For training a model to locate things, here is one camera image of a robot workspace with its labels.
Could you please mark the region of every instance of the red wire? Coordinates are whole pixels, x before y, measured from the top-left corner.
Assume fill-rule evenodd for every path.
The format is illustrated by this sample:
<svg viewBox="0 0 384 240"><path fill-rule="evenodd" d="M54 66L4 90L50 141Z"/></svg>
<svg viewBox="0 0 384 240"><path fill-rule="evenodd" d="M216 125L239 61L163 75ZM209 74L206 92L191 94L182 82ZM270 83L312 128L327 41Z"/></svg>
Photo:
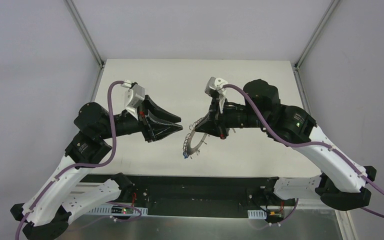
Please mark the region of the red wire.
<svg viewBox="0 0 384 240"><path fill-rule="evenodd" d="M134 193L131 195L131 205L132 205L132 206L135 204L135 200L136 200L136 192L134 192Z"/></svg>

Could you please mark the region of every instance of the white table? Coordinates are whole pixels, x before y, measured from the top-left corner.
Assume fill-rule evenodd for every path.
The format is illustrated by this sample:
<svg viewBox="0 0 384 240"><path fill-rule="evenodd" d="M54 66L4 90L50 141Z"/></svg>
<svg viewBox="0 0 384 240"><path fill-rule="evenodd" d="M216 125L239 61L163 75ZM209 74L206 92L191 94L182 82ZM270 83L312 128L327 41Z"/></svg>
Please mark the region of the white table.
<svg viewBox="0 0 384 240"><path fill-rule="evenodd" d="M279 89L281 103L302 107L298 87L289 61L109 59L95 101L107 108L108 86L118 80L138 82L152 100L181 117L183 131L161 141L145 142L141 133L117 138L114 160L94 174L208 177L312 177L320 170L290 147L274 142L259 129L237 129L220 140L208 137L199 156L184 159L182 145L189 125L207 112L211 98L204 93L210 77L219 77L243 87L263 79ZM126 88L115 87L114 114L124 109ZM244 104L243 97L229 89L230 102ZM202 134L197 133L192 145Z"/></svg>

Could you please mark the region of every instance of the gray floor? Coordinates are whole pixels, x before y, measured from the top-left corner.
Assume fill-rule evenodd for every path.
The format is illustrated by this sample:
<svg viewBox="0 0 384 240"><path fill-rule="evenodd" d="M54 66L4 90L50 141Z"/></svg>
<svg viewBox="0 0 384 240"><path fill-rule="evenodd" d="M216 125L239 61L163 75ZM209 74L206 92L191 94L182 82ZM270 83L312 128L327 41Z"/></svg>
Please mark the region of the gray floor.
<svg viewBox="0 0 384 240"><path fill-rule="evenodd" d="M83 215L69 229L99 218ZM338 240L342 239L333 210L297 210L282 224L258 230L260 219L146 216L137 221L101 221L79 231L66 232L60 240Z"/></svg>

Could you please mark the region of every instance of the robotic arm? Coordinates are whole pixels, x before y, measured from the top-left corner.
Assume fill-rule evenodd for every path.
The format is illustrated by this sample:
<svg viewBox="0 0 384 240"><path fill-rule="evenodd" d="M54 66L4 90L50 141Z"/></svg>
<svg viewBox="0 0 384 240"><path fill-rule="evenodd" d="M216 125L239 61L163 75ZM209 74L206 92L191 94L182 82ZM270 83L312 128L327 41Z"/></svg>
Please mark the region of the robotic arm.
<svg viewBox="0 0 384 240"><path fill-rule="evenodd" d="M198 121L194 131L223 140L229 136L230 128L259 128L274 139L247 101L245 105L227 101L226 89L223 88L226 84L227 81L221 78L212 77L208 81L205 93L212 97L211 104L208 114ZM317 126L314 118L300 107L281 104L275 86L258 79L248 82L243 91L255 103L274 133L283 142L291 143L294 150L306 156L323 172L310 178L274 177L271 179L271 187L266 187L266 191L272 191L282 200L320 199L327 206L341 211L369 205L371 192L365 188L366 181L361 175L374 181L374 167L361 166L351 161L361 172L357 174L333 151L335 145ZM322 142L331 147L308 144L310 142Z"/></svg>
<svg viewBox="0 0 384 240"><path fill-rule="evenodd" d="M137 83L124 81L125 110L114 115L116 136L141 132L145 141L159 141L183 129L181 118L156 105ZM74 124L79 132L65 149L58 167L40 191L26 203L15 204L11 213L27 225L29 240L54 240L81 215L108 201L131 198L132 182L122 173L78 197L69 196L77 183L112 149L104 140L112 137L109 112L96 102L85 104ZM74 164L86 164L69 168Z"/></svg>

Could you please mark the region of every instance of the metal frame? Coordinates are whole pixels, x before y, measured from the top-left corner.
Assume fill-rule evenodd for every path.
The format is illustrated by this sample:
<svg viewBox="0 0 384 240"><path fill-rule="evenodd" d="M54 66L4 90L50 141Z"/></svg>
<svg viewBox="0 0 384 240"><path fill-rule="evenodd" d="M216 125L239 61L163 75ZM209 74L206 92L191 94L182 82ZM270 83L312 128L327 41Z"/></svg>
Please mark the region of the metal frame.
<svg viewBox="0 0 384 240"><path fill-rule="evenodd" d="M308 97L306 94L305 85L303 84L303 82L301 80L300 67L304 63L307 56L309 55L310 51L313 49L313 47L317 43L317 40L323 34L323 30L324 30L325 26L327 25L329 19L331 18L332 14L337 9L337 7L341 3L341 1L342 0L332 0L331 1L326 12L324 13L320 22L318 23L316 29L312 33L307 45L303 49L300 57L295 62L295 64L293 64L293 66L292 66L293 73L294 73L295 80L296 80L296 84L297 84L297 87L299 90L299 95L301 98L302 106L310 114L312 113L311 106L310 106L310 103L309 103L309 100L308 100ZM102 59L101 55L99 54L99 51L98 51L97 47L95 46L95 44L92 40L92 37L90 36L90 34L89 34L89 32L85 26L85 23L83 22L80 14L79 14L79 11L76 8L76 5L74 4L73 0L64 0L64 2L66 4L67 9L70 12L70 14L73 18L73 21L75 22L80 34L82 35L85 44L89 48L91 54L93 55L93 57L95 58L98 66L99 66L99 72L98 72L98 76L96 79L96 83L94 85L92 94L90 96L90 101L94 101L96 94L98 92L98 88L99 88L99 84L101 82L103 72L104 72L105 61ZM298 204L298 208L299 209L330 209L329 207L325 206L320 201L314 201L314 200L310 200L310 201L306 201L306 202L300 201L300 203ZM339 224L339 228L340 228L340 231L342 233L342 238L344 240L358 240L356 230L354 228L354 224L353 224L352 218L350 216L350 213L349 212L343 212L343 211L335 211L335 212L336 212L336 216L337 216L337 220L338 220L337 222Z"/></svg>

